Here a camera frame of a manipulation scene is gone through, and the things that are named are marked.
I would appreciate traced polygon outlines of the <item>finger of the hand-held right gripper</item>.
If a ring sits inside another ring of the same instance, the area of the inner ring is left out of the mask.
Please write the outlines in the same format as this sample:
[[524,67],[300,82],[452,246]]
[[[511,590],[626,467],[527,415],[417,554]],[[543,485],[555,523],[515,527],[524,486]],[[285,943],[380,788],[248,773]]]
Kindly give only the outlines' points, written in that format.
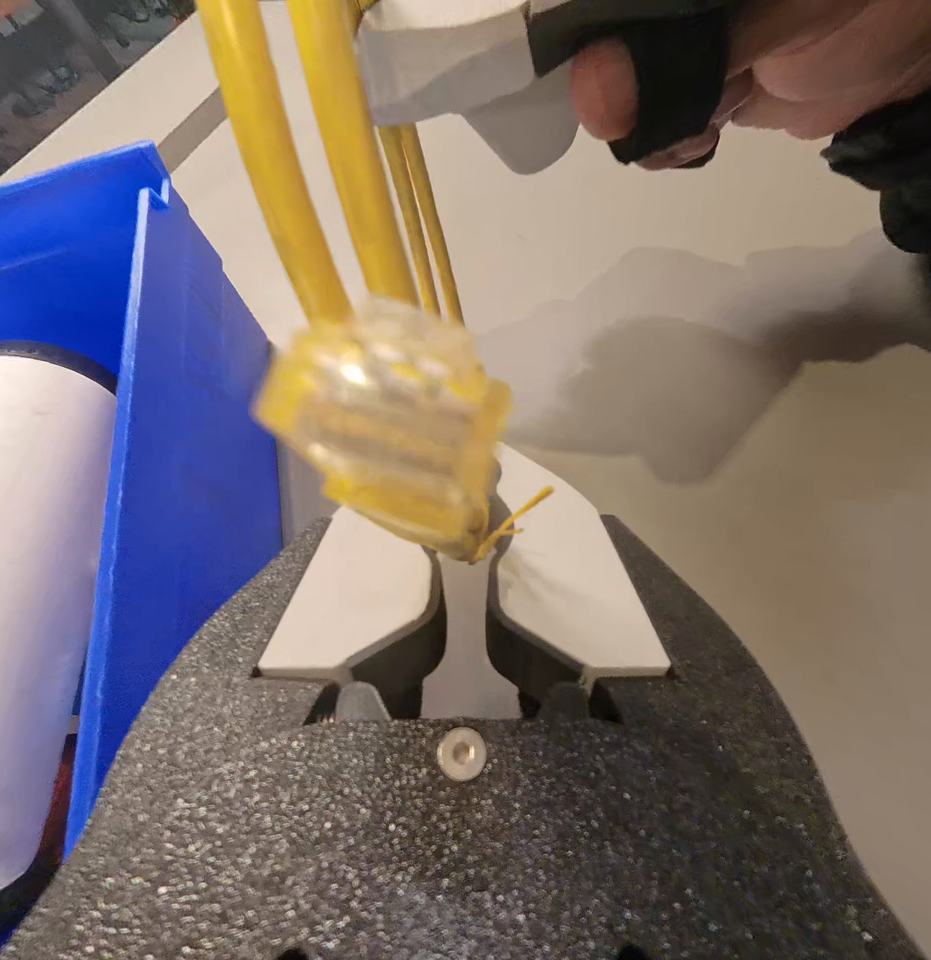
[[461,117],[512,172],[563,157],[579,130],[569,54],[534,60],[533,24],[565,2],[381,1],[362,15],[355,52],[377,127]]

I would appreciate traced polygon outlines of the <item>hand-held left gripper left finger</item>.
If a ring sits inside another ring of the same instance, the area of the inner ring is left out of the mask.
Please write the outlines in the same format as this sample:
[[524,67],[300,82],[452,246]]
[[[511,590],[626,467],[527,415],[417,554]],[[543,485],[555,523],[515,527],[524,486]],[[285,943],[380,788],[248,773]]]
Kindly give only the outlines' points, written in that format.
[[419,687],[446,651],[441,567],[353,510],[331,517],[257,664],[267,678]]

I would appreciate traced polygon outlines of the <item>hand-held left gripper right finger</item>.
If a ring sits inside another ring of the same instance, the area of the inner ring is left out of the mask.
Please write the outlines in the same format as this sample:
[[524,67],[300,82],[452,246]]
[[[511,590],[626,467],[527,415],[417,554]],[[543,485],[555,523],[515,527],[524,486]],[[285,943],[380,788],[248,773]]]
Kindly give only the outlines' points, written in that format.
[[671,662],[606,523],[567,481],[506,444],[496,497],[519,533],[494,551],[486,589],[486,651],[516,687],[662,677]]

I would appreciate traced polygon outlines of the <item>blue plastic bin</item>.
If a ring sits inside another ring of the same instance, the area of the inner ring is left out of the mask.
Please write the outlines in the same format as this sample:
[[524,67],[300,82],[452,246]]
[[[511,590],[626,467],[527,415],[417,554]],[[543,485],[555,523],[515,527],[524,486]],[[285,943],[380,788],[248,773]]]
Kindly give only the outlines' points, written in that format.
[[0,946],[78,843],[122,741],[197,630],[281,548],[266,334],[140,143],[0,185],[0,341],[79,354],[117,411],[91,630],[39,853]]

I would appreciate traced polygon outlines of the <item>person's right forearm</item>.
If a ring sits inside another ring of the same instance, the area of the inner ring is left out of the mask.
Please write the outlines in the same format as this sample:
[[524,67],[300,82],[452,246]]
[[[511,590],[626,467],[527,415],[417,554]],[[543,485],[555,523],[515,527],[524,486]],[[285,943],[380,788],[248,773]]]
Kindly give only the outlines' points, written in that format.
[[822,156],[832,172],[879,194],[884,233],[923,259],[931,281],[931,87],[858,119]]

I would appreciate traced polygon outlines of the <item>person's right hand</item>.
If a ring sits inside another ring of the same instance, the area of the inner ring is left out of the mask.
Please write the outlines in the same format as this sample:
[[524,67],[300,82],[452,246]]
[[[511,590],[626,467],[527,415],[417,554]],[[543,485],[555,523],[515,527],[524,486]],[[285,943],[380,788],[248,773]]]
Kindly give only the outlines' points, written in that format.
[[820,140],[931,89],[931,1],[744,2],[723,96],[706,130],[648,171],[706,163],[726,126]]

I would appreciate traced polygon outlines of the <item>white bottle with black lid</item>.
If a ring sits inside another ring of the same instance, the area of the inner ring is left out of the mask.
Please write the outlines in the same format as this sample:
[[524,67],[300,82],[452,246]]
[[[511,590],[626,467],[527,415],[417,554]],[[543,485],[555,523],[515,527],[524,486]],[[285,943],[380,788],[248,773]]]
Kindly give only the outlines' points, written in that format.
[[40,852],[72,726],[116,411],[104,367],[0,341],[0,894]]

